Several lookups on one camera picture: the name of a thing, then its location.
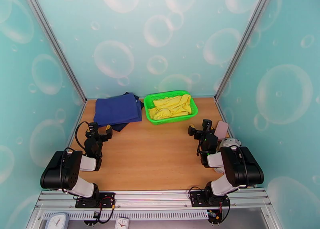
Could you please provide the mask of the yellow trousers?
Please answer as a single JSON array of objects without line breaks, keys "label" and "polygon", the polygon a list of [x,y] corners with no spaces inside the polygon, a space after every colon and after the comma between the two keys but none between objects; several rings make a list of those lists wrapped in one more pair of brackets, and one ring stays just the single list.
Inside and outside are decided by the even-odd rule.
[{"label": "yellow trousers", "polygon": [[187,116],[192,113],[190,102],[191,96],[189,94],[165,97],[161,100],[154,100],[154,108],[148,109],[148,113],[150,118],[156,121]]}]

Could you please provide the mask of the green plastic mesh basket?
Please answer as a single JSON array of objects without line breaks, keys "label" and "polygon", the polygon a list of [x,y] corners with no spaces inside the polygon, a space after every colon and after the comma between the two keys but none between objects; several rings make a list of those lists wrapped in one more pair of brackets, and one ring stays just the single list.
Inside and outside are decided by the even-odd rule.
[{"label": "green plastic mesh basket", "polygon": [[169,91],[169,92],[161,92],[161,93],[157,93],[157,94],[150,94],[150,95],[146,96],[144,98],[144,106],[145,106],[147,119],[154,125],[160,125],[160,124],[166,124],[166,123],[186,121],[186,120],[196,116],[198,114],[198,108],[197,108],[193,98],[191,97],[190,106],[192,109],[192,113],[190,115],[168,118],[168,119],[163,119],[163,120],[158,120],[158,121],[152,120],[150,118],[149,113],[148,113],[148,109],[154,108],[154,104],[153,104],[154,100],[161,100],[161,99],[164,99],[165,97],[182,96],[184,94],[189,94],[189,92],[184,91],[184,90],[175,90],[175,91]]}]

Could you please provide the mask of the navy folded trousers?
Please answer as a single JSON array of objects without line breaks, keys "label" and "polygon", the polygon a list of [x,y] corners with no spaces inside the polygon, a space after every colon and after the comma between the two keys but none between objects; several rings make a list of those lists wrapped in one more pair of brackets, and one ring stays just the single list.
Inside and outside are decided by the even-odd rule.
[{"label": "navy folded trousers", "polygon": [[[127,94],[133,94],[132,92],[126,92],[123,95],[127,95]],[[131,118],[126,120],[124,123],[116,123],[116,124],[112,124],[111,127],[114,131],[120,132],[122,131],[129,123],[133,123],[133,122],[139,122],[142,120],[142,109],[144,108],[144,103],[141,102],[141,100],[139,99],[139,97],[135,94],[133,94],[133,96],[135,97],[136,100],[136,104],[137,104],[137,117]]]}]

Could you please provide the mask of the royal blue folded trousers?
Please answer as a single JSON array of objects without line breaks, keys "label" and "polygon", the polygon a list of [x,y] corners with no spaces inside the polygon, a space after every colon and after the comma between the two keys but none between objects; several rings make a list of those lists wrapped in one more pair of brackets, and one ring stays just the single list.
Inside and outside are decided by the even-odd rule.
[{"label": "royal blue folded trousers", "polygon": [[100,98],[95,102],[94,122],[99,127],[139,122],[142,120],[141,101],[131,92],[126,94]]}]

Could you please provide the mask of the pink rounded case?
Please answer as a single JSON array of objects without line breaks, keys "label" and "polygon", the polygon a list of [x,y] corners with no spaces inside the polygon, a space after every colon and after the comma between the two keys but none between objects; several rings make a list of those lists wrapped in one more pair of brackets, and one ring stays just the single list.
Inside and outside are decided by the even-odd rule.
[{"label": "pink rounded case", "polygon": [[228,124],[224,121],[218,121],[214,135],[217,137],[218,141],[221,142],[228,133]]}]

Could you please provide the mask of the white grey plush toy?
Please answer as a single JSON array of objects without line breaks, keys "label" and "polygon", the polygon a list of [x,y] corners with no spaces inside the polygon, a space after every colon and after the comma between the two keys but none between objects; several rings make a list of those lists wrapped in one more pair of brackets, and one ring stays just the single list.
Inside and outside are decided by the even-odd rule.
[{"label": "white grey plush toy", "polygon": [[[238,146],[238,147],[240,147],[241,145],[242,145],[242,143],[238,139],[225,138],[225,139],[221,140],[221,142],[219,143],[218,147],[216,148],[216,151],[220,152],[220,148],[221,147],[230,147],[230,146]],[[217,173],[224,173],[224,168],[218,167],[218,168],[215,168],[215,171]]]}]

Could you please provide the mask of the white alarm clock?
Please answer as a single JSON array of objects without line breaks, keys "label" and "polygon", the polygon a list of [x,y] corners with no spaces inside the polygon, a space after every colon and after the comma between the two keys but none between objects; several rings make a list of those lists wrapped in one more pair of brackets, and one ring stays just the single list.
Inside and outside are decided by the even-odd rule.
[{"label": "white alarm clock", "polygon": [[118,217],[114,229],[129,229],[130,220],[128,218]]}]

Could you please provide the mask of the blue alarm clock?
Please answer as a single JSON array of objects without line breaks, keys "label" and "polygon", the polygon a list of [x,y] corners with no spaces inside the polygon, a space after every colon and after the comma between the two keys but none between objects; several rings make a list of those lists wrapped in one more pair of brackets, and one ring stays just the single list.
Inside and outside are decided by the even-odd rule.
[{"label": "blue alarm clock", "polygon": [[65,212],[55,213],[50,216],[45,224],[45,229],[67,229],[69,216]]}]

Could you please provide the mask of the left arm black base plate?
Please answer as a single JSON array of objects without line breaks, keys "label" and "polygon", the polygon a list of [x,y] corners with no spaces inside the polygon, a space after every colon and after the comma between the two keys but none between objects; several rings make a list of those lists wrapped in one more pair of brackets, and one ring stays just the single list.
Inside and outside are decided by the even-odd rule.
[{"label": "left arm black base plate", "polygon": [[112,192],[97,192],[93,196],[84,198],[79,197],[76,199],[75,208],[77,209],[95,209],[107,208],[111,209],[115,205],[115,193]]}]

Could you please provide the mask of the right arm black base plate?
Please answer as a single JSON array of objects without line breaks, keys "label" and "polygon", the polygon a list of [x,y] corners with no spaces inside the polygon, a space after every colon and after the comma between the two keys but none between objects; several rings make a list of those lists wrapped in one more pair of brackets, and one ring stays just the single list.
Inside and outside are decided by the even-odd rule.
[{"label": "right arm black base plate", "polygon": [[228,207],[231,205],[228,196],[209,195],[200,190],[189,191],[188,197],[192,207]]}]

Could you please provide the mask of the aluminium mounting rail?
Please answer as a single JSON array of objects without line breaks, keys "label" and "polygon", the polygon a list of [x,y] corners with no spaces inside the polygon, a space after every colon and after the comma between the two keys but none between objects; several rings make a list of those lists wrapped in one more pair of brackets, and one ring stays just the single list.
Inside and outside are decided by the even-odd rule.
[{"label": "aluminium mounting rail", "polygon": [[[272,203],[261,188],[241,189],[228,194],[223,209],[264,208]],[[76,199],[59,191],[42,191],[34,210],[43,211],[89,211],[77,208]],[[189,210],[193,209],[188,190],[114,191],[113,204],[117,211]]]}]

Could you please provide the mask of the aluminium corner post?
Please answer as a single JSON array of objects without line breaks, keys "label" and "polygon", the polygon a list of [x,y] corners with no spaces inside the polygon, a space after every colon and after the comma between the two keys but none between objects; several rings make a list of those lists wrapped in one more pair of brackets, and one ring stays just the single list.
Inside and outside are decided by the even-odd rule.
[{"label": "aluminium corner post", "polygon": [[258,0],[256,6],[254,7],[253,13],[249,18],[249,22],[245,28],[245,31],[241,37],[241,40],[236,48],[236,51],[231,58],[231,61],[228,65],[228,68],[222,78],[222,81],[216,91],[216,94],[214,96],[215,102],[218,102],[219,99],[222,97],[225,87],[227,86],[230,77],[232,76],[240,58],[243,52],[245,51],[249,40],[251,39],[251,36],[253,34],[253,31],[255,30],[255,27],[258,25],[258,22],[260,20],[260,17],[264,10],[266,9],[268,3],[270,0]]},{"label": "aluminium corner post", "polygon": [[68,63],[68,60],[65,54],[62,51],[62,47],[59,45],[58,40],[54,34],[52,27],[47,20],[45,13],[43,12],[40,3],[38,0],[27,0],[30,8],[32,9],[35,17],[37,18],[40,26],[42,27],[47,39],[49,40],[54,52],[56,53],[60,63],[62,64],[64,71],[66,72],[67,76],[69,77],[71,83],[73,84],[75,90],[77,91],[78,95],[80,96],[83,103],[86,103],[87,97],[81,88],[71,66]]}]

